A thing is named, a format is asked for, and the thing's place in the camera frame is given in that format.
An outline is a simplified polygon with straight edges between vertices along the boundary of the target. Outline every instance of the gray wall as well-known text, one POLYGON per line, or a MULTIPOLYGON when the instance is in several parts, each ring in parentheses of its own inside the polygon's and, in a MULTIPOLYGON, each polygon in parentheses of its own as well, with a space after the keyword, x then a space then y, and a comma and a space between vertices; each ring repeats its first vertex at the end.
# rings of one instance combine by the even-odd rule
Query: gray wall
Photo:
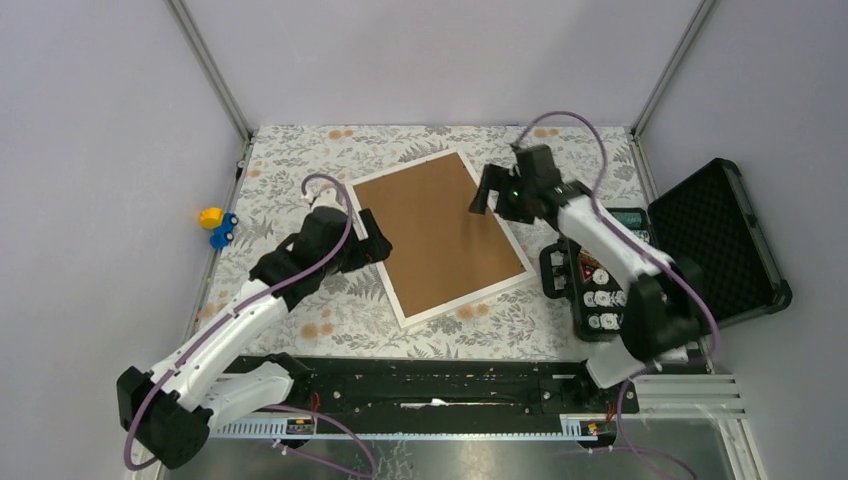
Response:
POLYGON ((713 157, 739 164, 795 291, 727 329, 720 358, 778 480, 845 476, 846 25, 843 0, 724 0, 645 135, 662 191, 713 157))
POLYGON ((180 342, 239 141, 162 1, 3 2, 0 71, 0 478, 120 478, 115 380, 180 342))
POLYGON ((697 0, 190 0, 256 124, 635 121, 697 0))

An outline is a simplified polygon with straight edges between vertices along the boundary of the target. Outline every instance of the square board with white border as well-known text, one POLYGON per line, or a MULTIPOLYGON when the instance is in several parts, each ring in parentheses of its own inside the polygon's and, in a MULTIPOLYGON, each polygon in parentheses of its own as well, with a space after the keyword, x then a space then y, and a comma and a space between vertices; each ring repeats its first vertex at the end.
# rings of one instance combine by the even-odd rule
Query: square board with white border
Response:
MULTIPOLYGON (((358 178, 358 179, 356 179, 352 182, 347 183, 345 185, 345 188, 346 188, 346 190, 347 190, 347 192, 350 196, 351 204, 352 204, 354 211, 358 212, 359 210, 362 209, 359 198, 357 197, 356 191, 354 189, 354 187, 356 185, 367 183, 367 182, 375 180, 377 178, 384 177, 386 175, 390 175, 390 174, 393 174, 393 173, 396 173, 396 172, 399 172, 399 171, 402 171, 402 170, 405 170, 405 169, 420 166, 424 163, 431 162, 431 161, 437 160, 437 159, 441 159, 441 158, 444 158, 444 157, 449 156, 451 154, 456 154, 457 156, 459 156, 459 158, 462 161, 463 166, 465 167, 465 170, 468 172, 471 179, 474 181, 474 183, 476 185, 479 185, 480 176, 477 174, 477 172, 474 170, 474 167, 471 165, 471 163, 468 161, 467 157, 461 151, 456 150, 456 149, 443 150, 441 152, 434 153, 432 155, 428 155, 426 157, 419 158, 417 160, 413 160, 411 162, 399 164, 399 165, 394 166, 392 168, 382 170, 380 172, 376 172, 374 174, 367 175, 367 176, 358 178)), ((492 200, 492 199, 489 199, 489 209, 494 210, 494 200, 492 200)), ((515 236, 513 235, 512 231, 507 226, 506 222, 504 220, 502 220, 500 217, 498 217, 497 215, 495 215, 494 218, 495 218, 498 226, 500 227, 500 230, 503 232, 504 237, 509 242, 509 245, 512 247, 512 250, 514 251, 516 257, 521 262, 521 265, 523 266, 524 271, 517 274, 517 275, 511 276, 511 277, 506 278, 504 280, 498 281, 496 283, 493 283, 491 285, 488 285, 486 287, 478 289, 476 291, 470 292, 466 295, 462 295, 458 298, 451 299, 451 300, 449 300, 449 301, 447 301, 447 302, 445 302, 441 305, 434 306, 432 308, 426 309, 424 311, 421 311, 421 312, 416 313, 416 314, 411 315, 411 316, 405 315, 404 312, 403 312, 403 309, 401 308, 400 299, 399 299, 397 293, 395 292, 394 286, 392 285, 392 279, 389 276, 388 270, 386 269, 385 265, 382 262, 376 264, 377 271, 378 271, 378 273, 380 275, 380 279, 383 282, 383 285, 386 289, 386 294, 389 298, 389 302, 391 303, 392 310, 395 313, 395 317, 397 318, 398 325, 400 326, 400 328, 402 328, 402 329, 410 328, 410 327, 412 327, 416 324, 420 324, 421 322, 425 322, 425 321, 430 320, 432 318, 435 318, 439 315, 443 315, 443 314, 446 314, 446 313, 453 312, 454 310, 456 310, 460 307, 463 307, 463 306, 468 305, 470 303, 479 302, 479 301, 484 300, 484 299, 490 297, 491 295, 499 293, 499 292, 501 292, 505 289, 517 286, 517 285, 519 285, 523 282, 526 282, 528 280, 536 278, 536 271, 533 269, 533 266, 531 265, 529 259, 525 255, 524 251, 520 248, 518 241, 515 239, 515 236)), ((359 222, 358 216, 355 217, 355 220, 356 220, 355 228, 357 229, 357 233, 360 235, 360 237, 362 237, 364 235, 364 232, 362 231, 361 224, 359 222)), ((377 218, 376 220, 377 220, 377 224, 379 225, 380 219, 377 218)))

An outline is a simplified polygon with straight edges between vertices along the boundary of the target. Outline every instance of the floral tablecloth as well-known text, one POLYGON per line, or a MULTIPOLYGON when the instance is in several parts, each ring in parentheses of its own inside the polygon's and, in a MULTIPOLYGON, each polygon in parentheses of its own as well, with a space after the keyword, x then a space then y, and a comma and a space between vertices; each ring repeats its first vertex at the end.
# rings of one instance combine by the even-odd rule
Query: floral tablecloth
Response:
MULTIPOLYGON (((224 307, 260 256, 299 230, 308 213, 299 191, 306 175, 329 173, 344 182, 447 148, 461 150, 478 171, 489 162, 508 166, 514 162, 508 144, 519 131, 519 127, 262 127, 236 201, 241 223, 233 244, 220 256, 199 321, 208 321, 224 307)), ((600 131, 611 160, 600 198, 607 206, 645 207, 625 130, 600 131)), ((599 150, 585 129, 540 127, 527 142, 550 145, 566 180, 591 185, 597 176, 599 150)), ((538 268, 539 252, 557 235, 542 225, 510 224, 510 228, 538 268)), ((317 293, 265 330, 245 353, 577 361, 598 347, 574 336, 568 302, 545 297, 538 279, 402 331, 377 270, 367 267, 326 279, 317 293)))

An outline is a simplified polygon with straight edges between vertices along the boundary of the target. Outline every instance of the purple cable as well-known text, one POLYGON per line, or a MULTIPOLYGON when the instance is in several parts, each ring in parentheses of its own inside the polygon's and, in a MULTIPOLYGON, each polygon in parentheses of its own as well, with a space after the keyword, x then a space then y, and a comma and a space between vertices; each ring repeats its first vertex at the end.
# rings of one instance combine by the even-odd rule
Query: purple cable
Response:
POLYGON ((291 453, 298 455, 300 457, 308 458, 310 460, 314 460, 318 463, 322 463, 324 465, 327 465, 328 467, 334 468, 334 469, 336 469, 340 472, 344 472, 348 475, 353 475, 355 477, 375 478, 377 476, 377 460, 374 458, 374 454, 371 453, 371 450, 368 448, 367 445, 365 445, 365 442, 363 442, 359 437, 356 436, 355 433, 353 433, 353 431, 351 431, 349 428, 344 426, 344 424, 342 424, 338 420, 336 420, 332 417, 329 417, 327 415, 324 415, 323 413, 311 412, 309 410, 302 410, 300 408, 290 407, 288 405, 268 405, 265 408, 268 409, 268 410, 279 410, 279 411, 282 411, 282 412, 300 413, 300 414, 303 414, 303 415, 318 417, 321 420, 324 420, 325 422, 334 425, 339 430, 345 432, 350 438, 352 438, 353 441, 356 442, 357 445, 359 445, 359 448, 361 448, 362 451, 365 452, 365 456, 368 457, 368 463, 371 464, 371 473, 364 473, 364 472, 352 470, 352 469, 347 468, 343 465, 339 465, 338 463, 327 460, 326 458, 319 457, 317 455, 313 455, 313 454, 307 453, 307 452, 301 452, 300 450, 294 449, 294 448, 289 449, 289 448, 284 447, 285 452, 291 452, 291 453))
MULTIPOLYGON (((311 175, 308 175, 306 178, 304 178, 303 182, 300 184, 301 193, 303 193, 304 195, 306 194, 306 184, 309 183, 310 180, 315 179, 315 178, 321 178, 321 179, 329 181, 330 183, 333 184, 333 187, 335 187, 336 191, 341 193, 342 197, 344 197, 345 207, 347 208, 347 222, 345 223, 345 229, 342 232, 341 238, 339 238, 338 243, 336 243, 336 245, 333 247, 333 249, 330 250, 330 252, 327 255, 324 256, 324 258, 322 258, 321 260, 316 262, 315 265, 312 265, 311 267, 309 267, 306 270, 298 273, 297 275, 291 276, 291 277, 283 280, 282 282, 277 283, 276 285, 272 285, 272 286, 268 287, 267 289, 257 293, 256 295, 253 295, 252 297, 250 297, 250 298, 244 300, 243 302, 239 303, 233 309, 236 316, 238 316, 239 312, 241 312, 245 308, 249 307, 251 304, 253 304, 253 302, 255 302, 256 300, 259 300, 260 298, 264 297, 265 295, 269 295, 273 292, 276 292, 277 290, 279 290, 281 288, 287 287, 288 285, 291 285, 292 283, 297 282, 298 280, 300 280, 302 278, 305 278, 309 275, 312 275, 318 269, 320 269, 324 265, 326 265, 327 262, 329 262, 337 253, 339 253, 339 250, 342 249, 342 246, 344 246, 344 242, 345 242, 345 240, 347 240, 347 237, 350 234, 350 230, 351 230, 352 225, 353 225, 353 207, 351 206, 350 196, 348 196, 347 190, 345 190, 344 186, 342 186, 342 184, 339 183, 338 180, 336 180, 335 178, 333 178, 329 175, 325 175, 323 173, 313 173, 311 175)), ((232 318, 233 318, 232 315, 230 315, 228 313, 228 314, 224 315, 223 317, 221 317, 220 319, 218 319, 217 322, 215 322, 211 327, 209 327, 209 329, 207 329, 205 332, 203 332, 203 334, 197 339, 197 341, 195 341, 190 347, 188 347, 186 349, 186 351, 177 359, 177 361, 174 362, 174 368, 179 369, 181 366, 185 365, 185 363, 188 361, 189 358, 191 358, 191 356, 194 354, 194 352, 196 352, 204 343, 206 343, 207 340, 209 340, 209 337, 211 337, 215 332, 220 330, 221 327, 223 327, 224 324, 226 324, 232 318)), ((124 442, 124 465, 127 467, 127 469, 129 469, 131 471, 135 472, 135 471, 143 470, 143 469, 149 467, 150 465, 153 465, 153 463, 156 461, 155 458, 152 458, 152 459, 150 459, 150 460, 148 460, 144 463, 141 463, 141 464, 133 463, 133 460, 132 460, 132 441, 133 441, 133 439, 135 439, 136 433, 138 433, 138 426, 139 426, 139 424, 141 424, 141 419, 144 416, 144 413, 147 411, 147 408, 150 406, 150 402, 153 400, 153 396, 156 395, 156 392, 158 392, 159 390, 162 389, 162 386, 165 385, 165 383, 172 376, 174 376, 174 374, 176 374, 177 370, 175 370, 175 369, 168 369, 167 371, 165 371, 165 373, 162 375, 162 378, 160 378, 159 381, 156 382, 156 385, 154 385, 153 388, 147 393, 147 395, 144 397, 144 400, 141 401, 141 405, 139 405, 138 410, 136 410, 136 412, 135 412, 135 416, 133 417, 133 420, 130 423, 130 428, 127 429, 127 438, 126 438, 126 441, 124 442)))
POLYGON ((655 455, 657 457, 664 458, 664 459, 668 460, 669 462, 672 462, 672 463, 678 465, 680 468, 686 470, 686 472, 689 473, 689 475, 691 475, 693 479, 698 478, 698 475, 695 473, 695 470, 693 470, 692 467, 690 467, 689 465, 686 465, 685 463, 683 463, 682 460, 675 457, 674 455, 670 455, 668 453, 663 452, 662 450, 657 450, 655 448, 635 447, 634 449, 631 450, 631 449, 627 449, 627 448, 615 448, 615 447, 610 446, 610 447, 592 448, 590 450, 583 450, 583 449, 581 449, 581 450, 566 450, 564 452, 560 452, 557 455, 560 455, 560 456, 561 455, 581 455, 581 454, 582 455, 595 455, 595 454, 598 454, 598 453, 613 453, 613 452, 626 452, 626 453, 639 452, 639 453, 642 453, 642 454, 645 454, 645 455, 655 455))
MULTIPOLYGON (((601 135, 600 135, 600 133, 598 133, 598 130, 595 128, 595 126, 592 125, 592 123, 589 120, 587 120, 585 117, 583 117, 582 115, 579 115, 577 113, 574 113, 574 112, 569 112, 569 111, 565 111, 565 110, 548 112, 548 113, 539 115, 538 117, 533 119, 533 121, 530 122, 530 124, 527 125, 527 127, 524 128, 524 130, 518 136, 518 139, 515 142, 512 143, 513 148, 517 148, 519 145, 521 145, 521 141, 524 139, 524 137, 527 136, 528 133, 530 133, 530 130, 534 126, 536 126, 536 124, 538 124, 539 122, 541 122, 542 120, 544 120, 548 117, 553 117, 553 116, 556 116, 556 115, 565 115, 567 117, 576 118, 577 120, 582 122, 584 125, 586 125, 586 127, 589 129, 589 131, 592 132, 592 135, 595 137, 595 141, 598 142, 598 146, 601 149, 601 171, 598 174, 598 178, 595 180, 595 184, 592 186, 592 210, 595 212, 595 216, 598 218, 598 220, 601 223, 604 224, 604 226, 606 226, 613 234, 615 234, 616 237, 620 238, 621 241, 623 241, 628 247, 633 249, 636 253, 641 255, 642 258, 648 260, 652 265, 659 268, 660 271, 662 271, 669 278, 671 278, 674 281, 674 283, 676 283, 678 286, 680 286, 680 288, 682 288, 683 291, 686 292, 687 295, 689 295, 689 297, 695 302, 695 304, 698 305, 698 308, 701 309, 701 312, 703 312, 704 317, 707 319, 707 323, 710 326, 710 333, 712 334, 712 345, 710 346, 710 351, 705 352, 704 356, 702 358, 696 359, 695 361, 690 362, 690 363, 707 361, 707 358, 710 355, 714 355, 715 352, 717 352, 719 350, 719 346, 721 345, 721 336, 718 332, 718 324, 716 323, 715 317, 713 317, 713 314, 712 314, 712 312, 710 312, 709 307, 707 307, 706 302, 704 302, 704 300, 701 298, 701 296, 698 295, 698 292, 696 292, 695 289, 693 289, 688 283, 686 283, 686 281, 680 275, 678 275, 674 270, 672 270, 670 266, 665 265, 663 262, 660 261, 660 259, 654 257, 654 255, 652 255, 650 252, 648 252, 648 250, 646 250, 641 245, 639 245, 639 243, 631 240, 627 235, 622 233, 615 226, 615 224, 612 221, 610 221, 608 218, 606 218, 605 216, 603 216, 601 214, 601 201, 598 200, 598 196, 596 195, 596 192, 598 192, 598 189, 601 185, 601 182, 603 181, 604 177, 607 174, 607 166, 609 165, 609 159, 607 157, 607 150, 604 147, 604 142, 601 139, 601 135)), ((633 378, 638 377, 639 375, 642 375, 642 374, 646 373, 647 371, 648 370, 646 368, 646 369, 636 373, 635 375, 633 375, 633 378)), ((627 432, 624 430, 624 423, 621 421, 621 409, 622 409, 622 405, 624 403, 624 395, 625 395, 625 392, 627 391, 627 386, 628 386, 629 383, 630 383, 629 379, 622 382, 621 383, 621 390, 619 391, 619 394, 618 394, 618 403, 617 403, 617 406, 616 406, 616 421, 618 422, 618 430, 621 432, 621 436, 624 438, 624 442, 627 444, 627 448, 632 450, 632 452, 637 457, 639 457, 639 460, 641 460, 645 465, 647 465, 651 470, 653 470, 655 473, 657 473, 661 477, 669 479, 669 480, 677 480, 676 477, 673 477, 673 476, 667 474, 661 468, 657 467, 652 461, 645 458, 642 455, 642 451, 646 451, 647 449, 644 449, 644 448, 641 448, 641 447, 636 447, 635 445, 633 445, 633 443, 630 441, 630 438, 627 436, 627 432)), ((668 454, 663 454, 663 456, 666 456, 666 458, 671 457, 668 454)), ((674 461, 678 465, 684 466, 684 468, 692 474, 693 478, 697 478, 694 474, 694 471, 691 468, 689 468, 688 466, 685 466, 685 464, 682 461, 680 461, 676 458, 674 458, 674 461)))

